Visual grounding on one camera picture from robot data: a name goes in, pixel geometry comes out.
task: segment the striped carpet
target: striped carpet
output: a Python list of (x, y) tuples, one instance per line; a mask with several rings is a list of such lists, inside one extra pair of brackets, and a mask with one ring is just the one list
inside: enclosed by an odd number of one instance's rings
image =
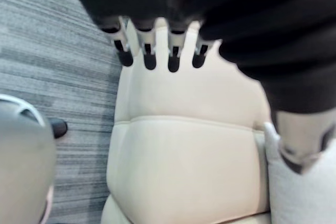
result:
[(0, 93), (65, 119), (53, 223), (100, 222), (121, 66), (78, 0), (0, 0)]

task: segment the black fabric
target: black fabric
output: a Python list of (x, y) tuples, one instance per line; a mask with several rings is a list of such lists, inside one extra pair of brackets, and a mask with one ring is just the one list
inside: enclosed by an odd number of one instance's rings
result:
[(192, 20), (220, 55), (261, 82), (273, 111), (336, 106), (336, 0), (81, 0), (98, 24), (111, 16)]

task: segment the white cushion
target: white cushion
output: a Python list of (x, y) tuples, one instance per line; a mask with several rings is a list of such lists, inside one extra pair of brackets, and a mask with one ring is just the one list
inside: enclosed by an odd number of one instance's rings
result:
[(305, 175), (293, 173), (278, 153), (280, 136), (265, 124), (273, 224), (336, 223), (336, 142)]
[[(129, 37), (135, 40), (130, 28)], [(156, 34), (156, 69), (145, 69), (133, 45), (134, 64), (122, 70), (107, 178), (134, 224), (220, 223), (268, 210), (263, 135), (256, 131), (268, 120), (264, 93), (218, 56), (218, 43), (194, 69), (196, 37), (190, 29), (177, 73), (167, 69), (165, 26)], [(112, 197), (102, 224), (123, 223), (106, 217)]]

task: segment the beige seat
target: beige seat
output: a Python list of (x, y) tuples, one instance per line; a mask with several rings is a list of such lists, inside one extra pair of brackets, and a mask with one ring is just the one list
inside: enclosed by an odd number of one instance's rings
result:
[[(195, 26), (170, 73), (167, 27), (158, 26), (156, 69), (134, 43), (120, 76), (101, 223), (269, 224), (261, 87), (218, 56), (219, 43), (194, 69)], [(136, 41), (132, 24), (128, 35)]]

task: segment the gray object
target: gray object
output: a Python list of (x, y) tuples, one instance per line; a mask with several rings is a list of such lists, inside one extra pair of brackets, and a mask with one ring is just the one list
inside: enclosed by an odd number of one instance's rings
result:
[(56, 146), (31, 104), (0, 94), (0, 223), (45, 224), (51, 211)]

